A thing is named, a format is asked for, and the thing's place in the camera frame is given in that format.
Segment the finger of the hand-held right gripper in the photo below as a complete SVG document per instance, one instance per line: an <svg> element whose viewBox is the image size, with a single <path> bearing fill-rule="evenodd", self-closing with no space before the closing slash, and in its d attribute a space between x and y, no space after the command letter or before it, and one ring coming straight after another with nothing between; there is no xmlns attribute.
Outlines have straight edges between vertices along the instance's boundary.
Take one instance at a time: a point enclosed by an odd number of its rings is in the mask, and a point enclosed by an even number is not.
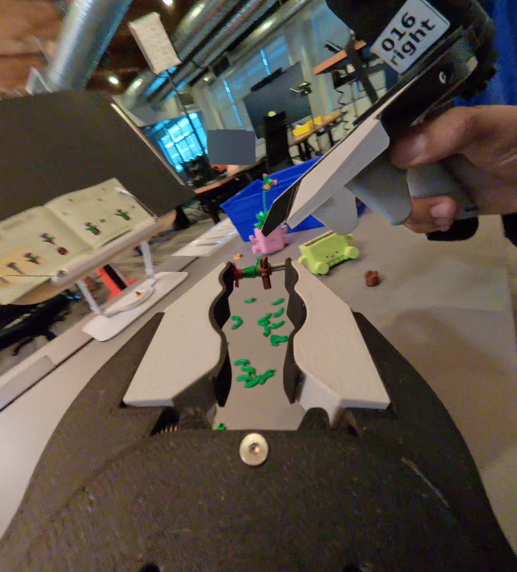
<svg viewBox="0 0 517 572"><path fill-rule="evenodd" d="M397 101L410 85L410 83L407 83L400 86L383 104L379 104L376 110L371 111L370 115L362 120L358 127L360 127L365 120L370 118L376 118L382 123L382 114ZM386 150L372 161L369 166L363 169L360 174L348 182L346 187L353 192L356 199L359 198L366 206L375 208L390 224L402 225L411 214L411 197L407 185L407 176L405 171L396 169L389 163L385 156ZM293 189L295 184L296 182L273 202L262 227L264 234L269 235L283 223L287 224L287 214L290 210L295 192ZM336 234L345 235L351 233L354 228L329 229Z"/></svg>
<svg viewBox="0 0 517 572"><path fill-rule="evenodd" d="M363 122L294 185L287 225L295 228L313 216L327 228L355 228L356 198L346 185L379 157L390 138L376 118Z"/></svg>

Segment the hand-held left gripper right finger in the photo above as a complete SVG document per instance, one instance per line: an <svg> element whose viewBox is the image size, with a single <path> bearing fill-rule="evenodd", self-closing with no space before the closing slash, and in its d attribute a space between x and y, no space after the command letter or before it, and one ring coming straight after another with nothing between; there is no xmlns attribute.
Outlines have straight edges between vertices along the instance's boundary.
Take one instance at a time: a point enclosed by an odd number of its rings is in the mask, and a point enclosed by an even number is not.
<svg viewBox="0 0 517 572"><path fill-rule="evenodd" d="M334 422L346 408L385 410L391 403L348 304L297 260L285 261L287 341L283 387L290 403L321 408Z"/></svg>

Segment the dark grey desktop monitor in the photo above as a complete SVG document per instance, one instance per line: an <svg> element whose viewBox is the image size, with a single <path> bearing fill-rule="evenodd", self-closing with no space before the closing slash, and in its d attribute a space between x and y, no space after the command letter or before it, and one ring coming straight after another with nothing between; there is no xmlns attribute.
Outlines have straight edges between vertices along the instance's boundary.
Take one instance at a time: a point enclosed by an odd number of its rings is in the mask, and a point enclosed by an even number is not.
<svg viewBox="0 0 517 572"><path fill-rule="evenodd" d="M195 198L109 96L62 91L0 101L0 221L111 178L158 216Z"/></svg>

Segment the printed paper sheet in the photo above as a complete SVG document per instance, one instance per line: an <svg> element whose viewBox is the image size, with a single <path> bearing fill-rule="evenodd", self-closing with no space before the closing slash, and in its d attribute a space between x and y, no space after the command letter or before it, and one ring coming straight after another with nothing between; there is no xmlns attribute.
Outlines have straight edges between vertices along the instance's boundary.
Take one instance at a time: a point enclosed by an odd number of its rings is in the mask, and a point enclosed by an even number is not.
<svg viewBox="0 0 517 572"><path fill-rule="evenodd" d="M229 218L221 220L199 237L172 254L174 257L210 256L238 235L236 227Z"/></svg>

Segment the lime green toy pot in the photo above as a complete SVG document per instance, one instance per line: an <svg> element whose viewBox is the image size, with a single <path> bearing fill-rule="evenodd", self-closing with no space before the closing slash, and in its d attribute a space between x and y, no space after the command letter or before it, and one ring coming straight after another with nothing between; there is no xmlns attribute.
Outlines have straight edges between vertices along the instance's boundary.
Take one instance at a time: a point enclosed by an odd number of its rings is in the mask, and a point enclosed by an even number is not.
<svg viewBox="0 0 517 572"><path fill-rule="evenodd" d="M360 252L353 246L351 234L340 235L329 231L299 245L298 262L315 275L326 275L343 261L355 260Z"/></svg>

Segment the wooden top standing desk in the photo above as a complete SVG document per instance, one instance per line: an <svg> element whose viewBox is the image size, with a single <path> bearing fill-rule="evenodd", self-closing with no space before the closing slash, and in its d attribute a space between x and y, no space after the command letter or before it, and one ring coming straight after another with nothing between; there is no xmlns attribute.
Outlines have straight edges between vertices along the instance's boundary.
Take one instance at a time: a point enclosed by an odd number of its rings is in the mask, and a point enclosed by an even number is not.
<svg viewBox="0 0 517 572"><path fill-rule="evenodd" d="M341 50L336 44L328 41L325 47L333 52L333 55L315 66L313 74L329 74L334 90L339 90L346 85L360 84L370 103L375 104L379 95L370 77L377 72L383 72L386 67L385 63L376 54L365 52L368 47L364 41L350 39L346 48Z"/></svg>

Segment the large black monitor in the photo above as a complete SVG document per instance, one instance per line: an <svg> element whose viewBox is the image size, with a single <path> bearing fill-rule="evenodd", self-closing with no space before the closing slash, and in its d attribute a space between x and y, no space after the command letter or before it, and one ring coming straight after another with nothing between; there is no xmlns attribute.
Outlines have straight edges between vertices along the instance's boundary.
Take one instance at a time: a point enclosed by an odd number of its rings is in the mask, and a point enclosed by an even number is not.
<svg viewBox="0 0 517 572"><path fill-rule="evenodd" d="M289 125L312 115L308 96L301 90L304 83L301 63L297 62L264 78L261 87L243 98L250 123L257 138L264 136L264 118L269 112L284 112Z"/></svg>

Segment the pink toy pot with plant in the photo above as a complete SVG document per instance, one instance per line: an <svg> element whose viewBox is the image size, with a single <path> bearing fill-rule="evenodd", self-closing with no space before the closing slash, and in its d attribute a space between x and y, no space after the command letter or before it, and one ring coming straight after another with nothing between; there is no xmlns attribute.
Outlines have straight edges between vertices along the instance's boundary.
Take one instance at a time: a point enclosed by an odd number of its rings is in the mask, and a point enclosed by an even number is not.
<svg viewBox="0 0 517 572"><path fill-rule="evenodd" d="M275 254L283 250L289 244L288 227L280 225L276 230L266 235L262 231L264 222L269 214L267 209L267 191L274 185L277 180L272 179L268 174L262 176L262 211L256 214L256 222L254 224L254 232L249 236L249 240L253 243L252 252L254 254L269 255Z"/></svg>

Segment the orange plastic container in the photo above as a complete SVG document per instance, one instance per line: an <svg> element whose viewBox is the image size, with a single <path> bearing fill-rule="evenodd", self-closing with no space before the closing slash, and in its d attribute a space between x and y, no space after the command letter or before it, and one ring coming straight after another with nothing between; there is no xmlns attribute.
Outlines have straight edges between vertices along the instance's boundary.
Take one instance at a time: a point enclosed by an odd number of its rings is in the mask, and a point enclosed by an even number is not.
<svg viewBox="0 0 517 572"><path fill-rule="evenodd" d="M129 281L110 264L97 268L95 273L109 291L108 300L117 297L121 291L125 290L130 285Z"/></svg>

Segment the hanging white paper sign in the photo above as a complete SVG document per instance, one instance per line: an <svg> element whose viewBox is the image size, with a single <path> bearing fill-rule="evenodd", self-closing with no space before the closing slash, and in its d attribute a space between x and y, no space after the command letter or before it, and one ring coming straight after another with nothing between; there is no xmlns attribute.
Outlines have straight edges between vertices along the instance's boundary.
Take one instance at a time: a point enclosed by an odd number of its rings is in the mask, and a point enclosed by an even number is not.
<svg viewBox="0 0 517 572"><path fill-rule="evenodd" d="M154 74L181 64L158 13L151 12L133 20L128 23L128 28Z"/></svg>

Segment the black office chair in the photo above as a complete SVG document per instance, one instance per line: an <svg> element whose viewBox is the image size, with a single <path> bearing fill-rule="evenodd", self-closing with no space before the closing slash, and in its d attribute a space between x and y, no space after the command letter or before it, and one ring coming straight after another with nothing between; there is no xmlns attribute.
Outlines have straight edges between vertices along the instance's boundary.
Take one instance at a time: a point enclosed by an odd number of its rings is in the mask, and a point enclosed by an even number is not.
<svg viewBox="0 0 517 572"><path fill-rule="evenodd" d="M288 125L284 111L264 117L264 139L268 174L294 166L289 152Z"/></svg>

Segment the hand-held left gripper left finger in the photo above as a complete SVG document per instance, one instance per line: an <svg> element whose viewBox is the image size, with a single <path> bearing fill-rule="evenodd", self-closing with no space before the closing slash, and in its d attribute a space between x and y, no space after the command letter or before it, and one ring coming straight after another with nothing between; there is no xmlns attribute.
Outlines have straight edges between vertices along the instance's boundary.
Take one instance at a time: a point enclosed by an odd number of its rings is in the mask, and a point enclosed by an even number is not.
<svg viewBox="0 0 517 572"><path fill-rule="evenodd" d="M124 404L206 414L225 406L232 368L222 327L233 287L233 264L222 262L165 309Z"/></svg>

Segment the yellow plastic bin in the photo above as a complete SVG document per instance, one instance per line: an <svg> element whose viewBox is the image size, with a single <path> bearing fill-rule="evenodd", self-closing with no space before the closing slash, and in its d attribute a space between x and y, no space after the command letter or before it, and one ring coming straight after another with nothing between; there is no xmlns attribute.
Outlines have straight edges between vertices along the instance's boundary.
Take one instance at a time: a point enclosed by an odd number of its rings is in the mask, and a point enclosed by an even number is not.
<svg viewBox="0 0 517 572"><path fill-rule="evenodd" d="M292 129L292 135L296 139L306 139L310 135L314 134L325 128L325 122L323 117L316 117L313 120L308 121L303 125L297 125Z"/></svg>

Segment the blue plastic bin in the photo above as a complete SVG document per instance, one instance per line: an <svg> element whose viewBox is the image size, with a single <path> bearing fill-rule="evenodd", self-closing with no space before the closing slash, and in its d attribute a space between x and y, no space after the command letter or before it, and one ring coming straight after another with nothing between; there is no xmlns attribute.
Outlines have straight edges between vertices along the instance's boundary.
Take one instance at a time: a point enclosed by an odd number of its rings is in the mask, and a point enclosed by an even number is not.
<svg viewBox="0 0 517 572"><path fill-rule="evenodd" d="M270 209L278 196L320 160L321 157L315 157L269 175L269 178L276 180L277 184L267 191L263 191L262 178L256 180L221 204L222 210L244 242L249 242L249 236L254 235L257 214Z"/></svg>

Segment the scatter of green toy leaves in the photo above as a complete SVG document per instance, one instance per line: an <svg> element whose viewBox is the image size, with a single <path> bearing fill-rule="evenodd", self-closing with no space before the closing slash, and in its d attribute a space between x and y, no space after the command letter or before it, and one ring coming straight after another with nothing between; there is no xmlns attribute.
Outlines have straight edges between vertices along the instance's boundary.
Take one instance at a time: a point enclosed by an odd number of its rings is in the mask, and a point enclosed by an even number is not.
<svg viewBox="0 0 517 572"><path fill-rule="evenodd" d="M283 389L283 361L290 335L286 296L243 295L231 303L224 327L232 368L226 405L214 422L217 431L281 430L293 425L293 408Z"/></svg>

